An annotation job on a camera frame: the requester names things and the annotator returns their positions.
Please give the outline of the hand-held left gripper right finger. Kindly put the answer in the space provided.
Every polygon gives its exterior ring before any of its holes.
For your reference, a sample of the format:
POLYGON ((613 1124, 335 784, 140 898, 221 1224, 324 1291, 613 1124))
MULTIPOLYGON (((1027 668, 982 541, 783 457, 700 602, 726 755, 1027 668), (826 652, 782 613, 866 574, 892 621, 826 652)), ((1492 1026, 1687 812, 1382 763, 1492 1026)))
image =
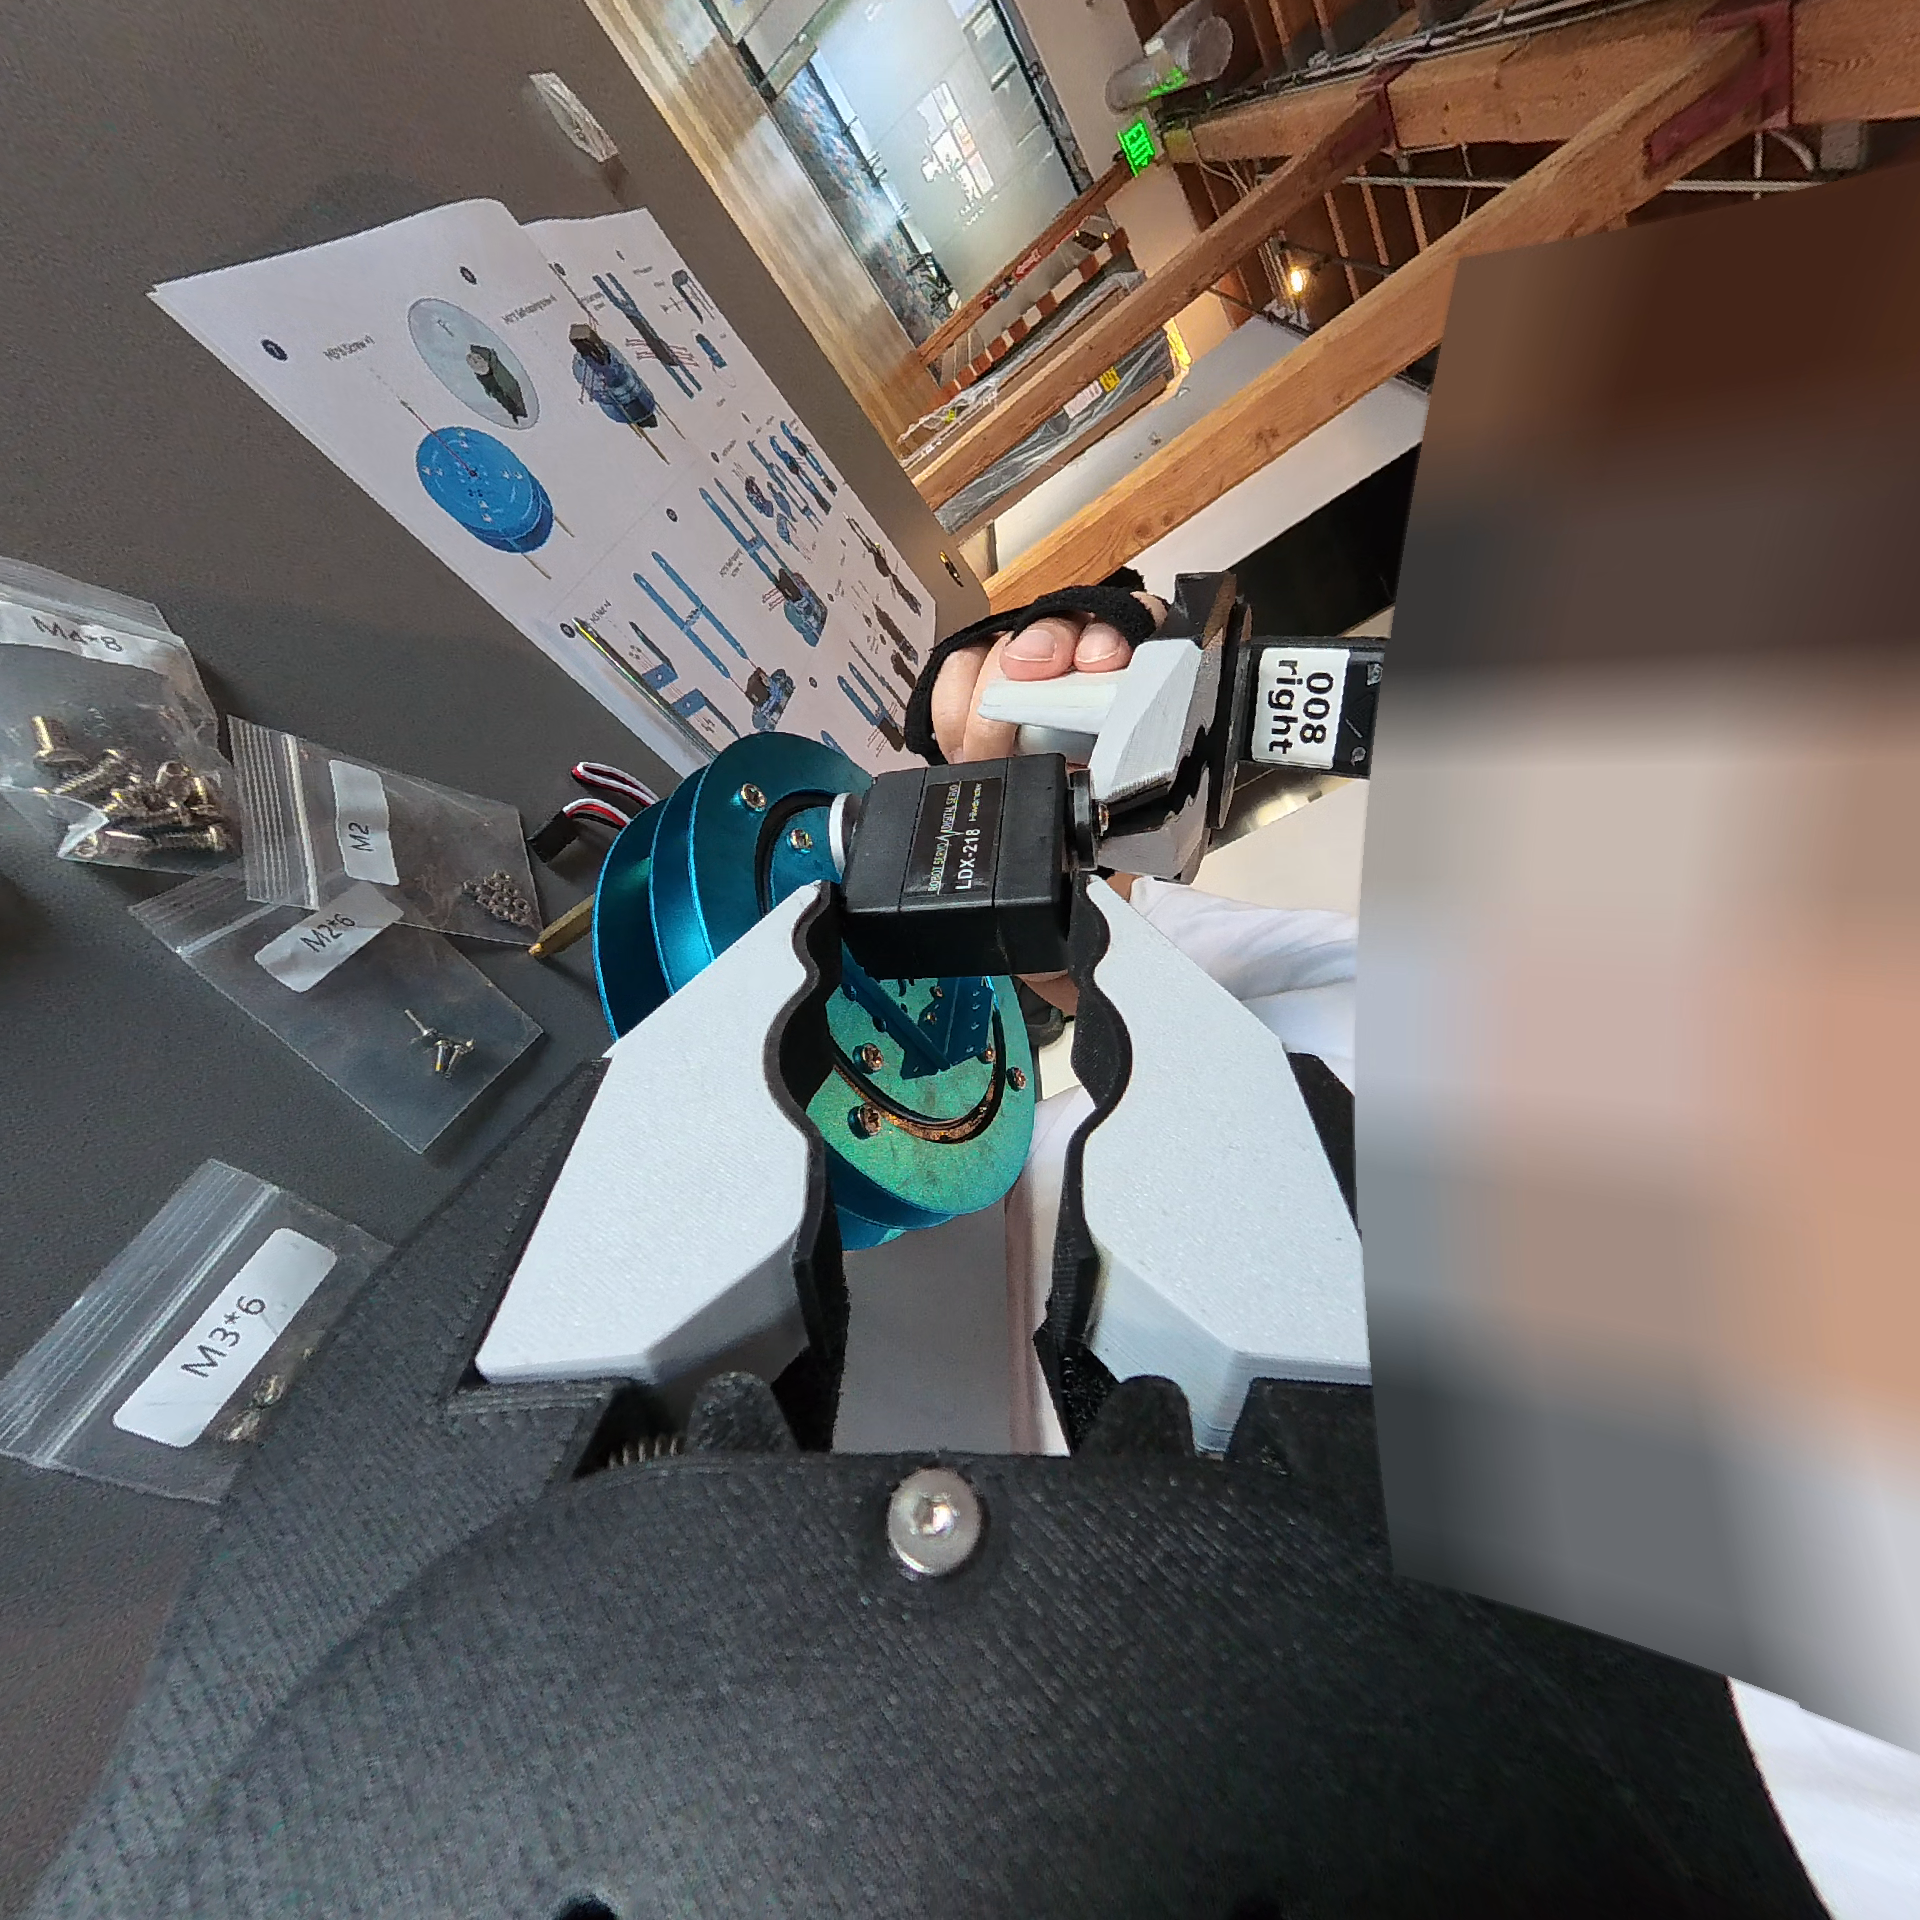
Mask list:
POLYGON ((1229 1448, 1250 1380, 1367 1385, 1361 1236, 1281 1042, 1098 878, 1074 884, 1071 1133, 1036 1336, 1071 1450, 1158 1376, 1229 1448))

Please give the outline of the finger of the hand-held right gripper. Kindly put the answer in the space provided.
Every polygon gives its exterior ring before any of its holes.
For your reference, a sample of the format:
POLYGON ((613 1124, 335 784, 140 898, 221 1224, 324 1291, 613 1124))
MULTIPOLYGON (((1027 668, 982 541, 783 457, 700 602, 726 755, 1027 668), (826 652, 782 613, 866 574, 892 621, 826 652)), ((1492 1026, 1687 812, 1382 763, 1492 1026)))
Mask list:
POLYGON ((1145 640, 1113 682, 1094 733, 1087 779, 1094 803, 1135 803, 1169 792, 1194 742, 1205 650, 1194 640, 1145 640))
POLYGON ((1110 816, 1101 837, 1101 869, 1190 883, 1205 856, 1205 803, 1177 809, 1135 806, 1110 816))

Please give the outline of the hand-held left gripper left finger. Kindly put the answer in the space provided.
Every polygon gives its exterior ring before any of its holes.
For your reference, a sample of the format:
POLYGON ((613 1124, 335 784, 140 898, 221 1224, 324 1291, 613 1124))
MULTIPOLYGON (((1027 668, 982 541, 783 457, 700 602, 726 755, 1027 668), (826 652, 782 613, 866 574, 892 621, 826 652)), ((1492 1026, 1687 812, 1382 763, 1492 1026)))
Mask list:
POLYGON ((806 883, 613 1044, 476 1368, 492 1385, 623 1380, 668 1397, 742 1368, 827 1450, 847 1291, 826 1140, 841 970, 806 883))

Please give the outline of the black servo motor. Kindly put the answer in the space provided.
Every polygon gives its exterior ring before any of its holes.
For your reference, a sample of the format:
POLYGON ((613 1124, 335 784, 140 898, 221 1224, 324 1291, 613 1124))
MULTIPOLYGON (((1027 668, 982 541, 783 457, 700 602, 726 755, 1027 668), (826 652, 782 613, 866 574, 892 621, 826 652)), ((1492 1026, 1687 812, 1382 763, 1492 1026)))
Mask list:
POLYGON ((875 978, 1065 971, 1094 850, 1090 779, 1061 755, 883 774, 855 804, 845 946, 875 978))

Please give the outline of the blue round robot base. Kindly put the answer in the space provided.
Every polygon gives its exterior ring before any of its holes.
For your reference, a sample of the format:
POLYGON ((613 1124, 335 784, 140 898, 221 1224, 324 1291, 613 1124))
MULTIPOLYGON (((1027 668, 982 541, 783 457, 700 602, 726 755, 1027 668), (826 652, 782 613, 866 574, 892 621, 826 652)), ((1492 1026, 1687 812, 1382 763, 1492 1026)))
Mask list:
MULTIPOLYGON (((681 993, 774 906, 837 880, 833 806, 874 779, 801 736, 725 747, 609 850, 591 963, 617 1037, 681 993)), ((1025 1165, 1033 1052, 1007 977, 883 977, 847 950, 806 1104, 826 1138, 844 1243, 868 1248, 993 1209, 1025 1165)))

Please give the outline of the person's right hand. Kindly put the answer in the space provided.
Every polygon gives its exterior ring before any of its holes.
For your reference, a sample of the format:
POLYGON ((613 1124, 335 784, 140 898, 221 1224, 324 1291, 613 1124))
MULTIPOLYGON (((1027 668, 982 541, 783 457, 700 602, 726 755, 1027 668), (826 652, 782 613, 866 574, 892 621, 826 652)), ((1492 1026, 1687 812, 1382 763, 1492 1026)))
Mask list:
POLYGON ((1057 682, 1110 674, 1134 644, 1107 620, 1049 614, 1020 630, 954 652, 930 688, 930 724, 946 761, 993 761, 1018 752, 1020 728, 980 713, 997 682, 1057 682))

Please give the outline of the plastic bag of few screws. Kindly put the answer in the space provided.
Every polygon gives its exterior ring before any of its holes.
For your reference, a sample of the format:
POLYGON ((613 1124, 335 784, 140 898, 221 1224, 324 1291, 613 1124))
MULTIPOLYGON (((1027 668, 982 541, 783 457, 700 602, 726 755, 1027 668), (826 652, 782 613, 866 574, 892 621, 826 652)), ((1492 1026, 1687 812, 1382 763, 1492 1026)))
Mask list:
POLYGON ((205 876, 135 920, 417 1152, 542 1037, 447 937, 362 880, 301 910, 205 876))

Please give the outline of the plastic bag of small nuts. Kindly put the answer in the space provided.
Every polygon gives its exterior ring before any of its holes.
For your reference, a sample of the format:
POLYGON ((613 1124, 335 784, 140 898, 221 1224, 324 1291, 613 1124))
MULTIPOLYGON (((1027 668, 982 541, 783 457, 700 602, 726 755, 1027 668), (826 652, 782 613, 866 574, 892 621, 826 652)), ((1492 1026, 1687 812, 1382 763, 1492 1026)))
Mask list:
POLYGON ((412 926, 518 946, 538 937, 514 806, 238 716, 229 740, 249 898, 321 908, 363 880, 412 926))

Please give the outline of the white labelled bag of screws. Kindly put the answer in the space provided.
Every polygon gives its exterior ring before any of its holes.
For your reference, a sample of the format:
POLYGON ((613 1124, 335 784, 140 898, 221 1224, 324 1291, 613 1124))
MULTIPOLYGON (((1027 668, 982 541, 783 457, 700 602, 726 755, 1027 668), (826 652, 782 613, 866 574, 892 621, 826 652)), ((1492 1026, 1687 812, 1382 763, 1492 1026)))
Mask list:
POLYGON ((2 1452, 214 1504, 389 1245, 205 1161, 2 1385, 2 1452))

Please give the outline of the plastic bag of large screws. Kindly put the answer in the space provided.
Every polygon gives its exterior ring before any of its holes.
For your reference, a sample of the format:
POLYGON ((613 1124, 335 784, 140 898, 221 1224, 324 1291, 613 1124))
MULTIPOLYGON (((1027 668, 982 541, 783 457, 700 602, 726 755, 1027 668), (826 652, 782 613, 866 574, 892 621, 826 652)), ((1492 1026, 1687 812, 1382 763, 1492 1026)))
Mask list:
POLYGON ((201 673, 163 613, 2 563, 2 786, 47 850, 203 873, 239 850, 233 769, 201 673))

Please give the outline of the small empty clear bag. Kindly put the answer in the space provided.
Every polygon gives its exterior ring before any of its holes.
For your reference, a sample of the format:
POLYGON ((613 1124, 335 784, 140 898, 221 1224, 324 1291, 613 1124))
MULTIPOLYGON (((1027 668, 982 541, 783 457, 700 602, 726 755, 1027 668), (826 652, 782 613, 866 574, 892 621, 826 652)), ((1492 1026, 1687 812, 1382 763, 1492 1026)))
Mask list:
POLYGON ((527 99, 546 113, 569 146, 602 170, 619 160, 619 149, 581 96, 556 73, 538 70, 526 78, 527 99))

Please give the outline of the printed assembly instruction manual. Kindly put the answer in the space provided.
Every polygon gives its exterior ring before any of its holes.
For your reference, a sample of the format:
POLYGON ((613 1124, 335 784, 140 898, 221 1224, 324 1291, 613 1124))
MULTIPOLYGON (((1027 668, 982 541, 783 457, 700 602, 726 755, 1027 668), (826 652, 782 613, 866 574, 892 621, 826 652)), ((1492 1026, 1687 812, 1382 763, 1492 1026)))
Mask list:
POLYGON ((662 760, 902 760, 930 582, 651 213, 463 201, 155 300, 662 760))

